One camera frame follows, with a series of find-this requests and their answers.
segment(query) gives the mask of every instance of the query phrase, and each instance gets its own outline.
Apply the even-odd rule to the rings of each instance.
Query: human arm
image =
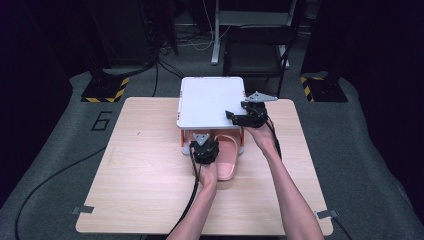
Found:
[[[287,238],[324,239],[318,221],[278,155],[269,127],[245,128],[262,150],[271,170]]]
[[[184,219],[168,236],[168,240],[197,240],[200,238],[213,200],[217,192],[218,172],[215,162],[208,165],[196,164],[203,188],[197,195]]]

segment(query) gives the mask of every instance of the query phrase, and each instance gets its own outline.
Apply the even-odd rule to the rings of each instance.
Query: wooden table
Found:
[[[283,162],[313,211],[326,210],[295,106],[266,103]],[[84,233],[167,234],[180,218],[194,185],[189,156],[181,153],[178,98],[126,100],[76,229]],[[330,235],[330,219],[319,220]],[[285,235],[268,164],[250,134],[235,177],[218,183],[203,234]]]

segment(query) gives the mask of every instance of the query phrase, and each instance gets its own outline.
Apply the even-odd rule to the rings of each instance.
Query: yellow black hazard stripe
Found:
[[[315,80],[324,80],[322,77],[313,77],[312,79]],[[308,99],[308,102],[314,102],[314,97],[312,96],[311,89],[308,85],[308,78],[307,77],[300,77],[300,82],[302,83],[303,90],[305,91],[306,98]]]
[[[129,82],[129,78],[126,78],[122,81],[121,86],[119,87],[118,92],[116,93],[115,97],[113,98],[81,98],[81,102],[118,102],[122,95],[124,94],[125,88],[127,87],[127,84]]]

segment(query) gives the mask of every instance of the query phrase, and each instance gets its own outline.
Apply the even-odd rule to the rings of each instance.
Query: black cable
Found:
[[[161,65],[165,70],[167,70],[168,72],[174,74],[175,76],[179,77],[179,78],[184,78],[185,75],[183,72],[181,72],[180,70],[178,70],[176,67],[164,62],[163,60],[159,59],[158,60],[159,65]],[[170,69],[168,69],[167,66],[165,66],[164,64],[166,64],[167,66],[169,66],[170,68],[172,68],[174,71],[171,71]]]
[[[350,236],[350,234],[347,232],[347,230],[343,227],[343,225],[339,222],[339,220],[337,220],[336,217],[332,217],[331,219],[333,219],[337,225],[339,225],[339,227],[343,230],[343,232],[346,234],[347,238],[349,238],[349,240],[353,240],[352,237]]]
[[[280,148],[280,142],[278,141],[277,134],[275,133],[274,123],[272,122],[272,120],[271,120],[271,118],[270,118],[270,117],[268,117],[268,120],[271,122],[271,124],[270,124],[268,121],[266,121],[265,123],[266,123],[266,125],[268,126],[268,128],[271,130],[271,133],[272,133],[272,135],[273,135],[273,137],[274,137],[274,145],[275,145],[275,148],[277,149],[278,155],[279,155],[279,156],[280,156],[280,158],[282,159],[282,156],[281,156],[281,148]]]
[[[97,150],[96,152],[94,152],[94,153],[92,153],[92,154],[90,154],[90,155],[88,155],[88,156],[84,157],[83,159],[78,160],[78,161],[76,161],[76,162],[72,163],[71,165],[68,165],[67,167],[62,168],[61,170],[59,170],[59,171],[55,172],[54,174],[50,175],[50,177],[48,177],[46,180],[44,180],[43,182],[41,182],[40,184],[38,184],[38,185],[37,185],[37,187],[35,187],[35,188],[34,188],[34,189],[30,192],[30,194],[29,194],[29,195],[25,198],[24,202],[22,203],[21,207],[19,208],[18,215],[16,216],[16,219],[15,219],[15,239],[16,239],[16,240],[19,240],[19,229],[18,229],[19,218],[20,218],[20,216],[21,216],[22,210],[24,209],[25,205],[27,204],[27,202],[29,201],[29,199],[32,197],[32,195],[33,195],[33,194],[34,194],[34,193],[35,193],[35,192],[36,192],[36,191],[37,191],[40,187],[42,187],[42,186],[43,186],[46,182],[50,181],[52,178],[56,177],[57,175],[59,175],[60,173],[62,173],[62,172],[64,172],[64,171],[68,170],[69,168],[71,168],[71,167],[73,167],[73,166],[75,166],[75,165],[77,165],[77,164],[79,164],[79,163],[82,163],[82,162],[86,161],[87,159],[90,159],[91,157],[93,157],[93,156],[97,155],[98,153],[100,153],[100,152],[104,151],[105,149],[106,149],[106,147],[103,147],[103,148],[101,148],[101,149]]]
[[[267,117],[263,116],[263,114],[261,114],[260,112],[258,112],[256,109],[254,109],[252,107],[246,106],[245,109],[255,112],[266,123],[269,130],[271,130],[272,136],[274,138],[274,145],[275,145],[275,148],[277,149],[277,153],[280,156],[280,158],[282,159],[280,142],[278,141],[277,134],[275,133],[274,123],[272,122],[271,118],[269,116],[267,116]]]
[[[172,230],[169,232],[168,235],[170,235],[174,229],[178,226],[178,224],[185,218],[185,216],[187,215],[188,211],[190,210],[191,205],[193,204],[194,201],[194,197],[196,196],[197,193],[197,189],[199,188],[199,180],[200,180],[200,170],[202,169],[202,165],[200,165],[200,169],[199,172],[197,172],[197,168],[196,168],[196,162],[194,160],[194,156],[193,153],[191,151],[191,148],[193,148],[193,145],[190,144],[190,158],[191,158],[191,163],[193,164],[193,168],[194,168],[194,175],[195,175],[195,182],[194,182],[194,187],[193,187],[193,192],[191,193],[190,196],[190,200],[187,203],[186,208],[184,209],[183,214],[181,215],[180,219],[178,220],[178,222],[175,224],[175,226],[172,228]]]
[[[160,63],[165,64],[168,67],[172,68],[181,78],[185,77],[185,74],[181,70],[179,70],[178,68],[176,68],[176,67],[172,66],[171,64],[165,62],[163,59],[159,58],[158,61]]]
[[[152,97],[156,95],[156,89],[158,88],[158,82],[159,82],[159,70],[158,70],[158,62],[156,62],[156,80],[155,80],[155,88],[153,89]]]
[[[197,41],[197,40],[202,39],[203,37],[206,38],[205,35],[203,35],[202,33],[198,32],[196,30],[196,27],[195,27],[195,24],[194,23],[193,23],[192,26],[193,26],[193,31],[191,31],[191,32],[187,31],[187,29],[190,28],[191,26],[188,26],[183,31],[177,31],[177,33],[179,33],[179,34],[187,34],[187,35],[190,34],[188,36],[178,37],[177,38],[178,43],[185,43],[185,42],[190,42],[190,41]]]
[[[118,78],[128,78],[128,77],[132,77],[136,74],[140,74],[142,72],[147,71],[148,69],[150,69],[153,66],[154,63],[150,63],[148,65],[146,65],[145,67],[142,67],[138,70],[134,70],[134,71],[130,71],[130,72],[126,72],[126,73],[119,73],[119,74],[111,74],[111,73],[106,73],[104,72],[105,75],[108,76],[112,76],[112,77],[118,77]]]
[[[169,55],[169,53],[171,53],[171,46],[169,45],[169,43],[165,44],[164,46],[159,48],[159,52],[164,55],[167,56]]]

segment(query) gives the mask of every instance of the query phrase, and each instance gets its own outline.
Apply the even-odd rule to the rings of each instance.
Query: wire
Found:
[[[199,179],[200,179],[199,176],[200,176],[200,170],[202,169],[202,165],[200,164],[199,172],[197,172],[196,162],[194,160],[194,156],[193,156],[193,152],[192,152],[191,148],[193,148],[193,144],[190,144],[190,158],[191,158],[191,163],[193,164],[194,175],[195,175],[195,182],[194,182],[193,192],[191,193],[190,200],[188,201],[187,206],[184,209],[183,214],[181,215],[180,219],[175,224],[175,226],[171,229],[171,231],[169,232],[168,235],[170,235],[174,231],[174,229],[178,226],[178,224],[180,224],[180,222],[187,215],[188,211],[190,210],[191,205],[193,204],[194,197],[196,196],[196,193],[197,193],[197,189],[199,188]]]
[[[333,219],[337,225],[339,225],[339,227],[343,230],[343,232],[346,234],[347,238],[349,238],[350,240],[352,240],[352,237],[350,236],[350,234],[347,232],[347,230],[343,227],[343,225],[339,222],[339,220],[337,220],[336,217],[332,217],[331,219]]]
[[[169,55],[169,53],[171,53],[171,46],[169,45],[169,43],[166,43],[164,46],[162,46],[161,48],[159,48],[158,51],[162,55],[167,56],[167,55]]]
[[[238,11],[239,2],[240,2],[240,0],[237,0],[236,11]],[[228,26],[227,29],[225,29],[225,32],[219,37],[219,40],[221,40],[221,38],[223,38],[225,36],[225,34],[227,34],[230,27],[231,26]]]
[[[213,31],[213,28],[212,28],[211,20],[210,20],[210,18],[209,18],[208,11],[207,11],[207,9],[206,9],[205,0],[203,0],[203,8],[204,8],[204,10],[205,10],[206,18],[208,19],[209,28],[210,28],[210,30],[211,30],[211,40],[210,40],[210,42],[208,43],[208,46],[206,46],[206,47],[204,47],[204,48],[197,48],[197,47],[196,47],[196,45],[195,45],[195,44],[194,44],[191,40],[188,40],[188,42],[189,42],[189,43],[191,43],[191,45],[192,45],[192,46],[193,46],[193,47],[194,47],[197,51],[204,51],[204,50],[208,49],[210,46],[212,46],[212,43],[214,42],[214,41],[213,41],[213,37],[214,37],[214,35],[215,35],[215,32]]]
[[[281,156],[281,147],[280,147],[280,142],[278,141],[277,134],[275,133],[274,122],[272,122],[272,120],[271,120],[271,118],[270,118],[269,116],[264,117],[264,116],[263,116],[263,114],[261,114],[260,112],[258,112],[258,110],[254,109],[254,108],[252,108],[252,107],[246,106],[246,110],[247,110],[247,109],[249,109],[249,110],[251,110],[251,111],[255,112],[256,114],[258,114],[258,116],[259,116],[260,118],[262,118],[262,120],[264,120],[264,121],[265,121],[265,123],[266,123],[266,125],[268,126],[269,130],[271,130],[272,136],[273,136],[273,138],[274,138],[274,145],[275,145],[275,148],[277,149],[278,155],[279,155],[279,156],[280,156],[280,158],[282,159],[282,156]]]
[[[158,82],[159,82],[159,70],[158,70],[158,61],[156,61],[156,80],[155,80],[155,88],[153,89],[152,97],[156,95],[156,90],[158,88]]]
[[[193,30],[194,33],[190,36],[186,36],[186,37],[180,37],[180,39],[178,40],[178,45],[179,47],[181,46],[193,46],[193,45],[204,45],[204,44],[210,44],[210,38],[202,35],[201,33],[197,33],[196,30]],[[194,43],[195,41],[199,41],[199,40],[208,40],[207,42],[201,42],[201,43]]]
[[[185,74],[181,71],[181,70],[179,70],[178,68],[176,68],[176,67],[174,67],[174,66],[172,66],[171,64],[169,64],[169,63],[167,63],[167,62],[165,62],[165,61],[163,61],[162,59],[158,59],[158,61],[159,61],[159,64],[165,64],[165,65],[167,65],[168,67],[170,67],[170,68],[172,68],[175,72],[172,72],[171,70],[169,70],[169,69],[167,69],[166,67],[164,67],[163,65],[161,65],[162,67],[164,67],[167,71],[169,71],[169,72],[171,72],[172,74],[175,74],[175,75],[177,75],[178,77],[180,77],[180,78],[184,78],[185,77]]]
[[[64,168],[62,168],[61,170],[59,170],[59,171],[55,172],[54,174],[50,175],[50,177],[48,177],[46,180],[44,180],[43,182],[41,182],[40,184],[38,184],[38,185],[37,185],[37,187],[35,187],[35,188],[34,188],[34,189],[30,192],[30,194],[29,194],[29,195],[25,198],[24,202],[22,203],[21,207],[19,208],[18,215],[16,216],[16,219],[15,219],[15,239],[16,239],[16,240],[19,240],[19,229],[18,229],[19,218],[20,218],[20,216],[21,216],[22,210],[24,209],[25,205],[27,204],[27,202],[29,201],[29,199],[32,197],[32,195],[33,195],[33,194],[34,194],[34,193],[35,193],[35,192],[36,192],[36,191],[37,191],[40,187],[42,187],[42,186],[43,186],[46,182],[50,181],[52,178],[56,177],[57,175],[59,175],[60,173],[62,173],[62,172],[64,172],[64,171],[68,170],[69,168],[71,168],[71,167],[73,167],[73,166],[75,166],[75,165],[77,165],[77,164],[79,164],[79,163],[82,163],[82,162],[86,161],[87,159],[90,159],[91,157],[93,157],[93,156],[97,155],[98,153],[100,153],[100,152],[104,151],[105,149],[106,149],[106,147],[103,147],[103,148],[101,148],[101,149],[97,150],[96,152],[94,152],[94,153],[92,153],[92,154],[90,154],[90,155],[88,155],[88,156],[84,157],[83,159],[78,160],[78,161],[76,161],[76,162],[72,163],[71,165],[68,165],[67,167],[64,167]]]
[[[192,18],[193,24],[187,26],[184,30],[182,31],[176,31],[177,34],[189,34],[188,36],[184,36],[184,37],[178,37],[177,41],[178,42],[187,42],[188,40],[197,40],[199,38],[202,37],[202,34],[200,34],[200,32],[197,32],[196,29],[196,24],[194,23],[194,20]]]

